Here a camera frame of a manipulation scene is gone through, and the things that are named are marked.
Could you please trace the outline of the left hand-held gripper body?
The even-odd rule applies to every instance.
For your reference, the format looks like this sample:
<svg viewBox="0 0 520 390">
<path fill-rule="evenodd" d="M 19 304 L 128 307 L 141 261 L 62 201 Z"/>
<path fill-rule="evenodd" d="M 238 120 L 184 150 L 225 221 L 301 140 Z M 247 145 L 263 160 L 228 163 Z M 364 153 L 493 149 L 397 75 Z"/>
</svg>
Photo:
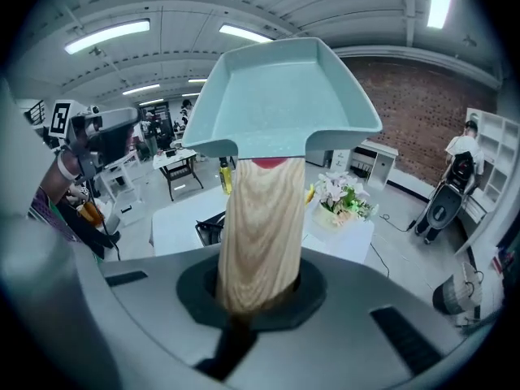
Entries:
<svg viewBox="0 0 520 390">
<path fill-rule="evenodd" d="M 54 103 L 49 134 L 63 141 L 57 166 L 65 179 L 91 179 L 105 166 L 101 133 L 93 128 L 98 113 L 97 106 L 73 100 Z"/>
</svg>

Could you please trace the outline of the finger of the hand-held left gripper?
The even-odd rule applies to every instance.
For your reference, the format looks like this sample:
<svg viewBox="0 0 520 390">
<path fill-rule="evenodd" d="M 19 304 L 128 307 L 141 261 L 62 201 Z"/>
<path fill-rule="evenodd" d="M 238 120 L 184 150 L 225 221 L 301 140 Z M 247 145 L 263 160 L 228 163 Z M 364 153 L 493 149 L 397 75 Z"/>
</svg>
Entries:
<svg viewBox="0 0 520 390">
<path fill-rule="evenodd" d="M 139 121 L 139 112 L 133 107 L 109 110 L 95 114 L 93 121 L 97 132 L 108 132 L 123 126 L 133 127 Z"/>
</svg>

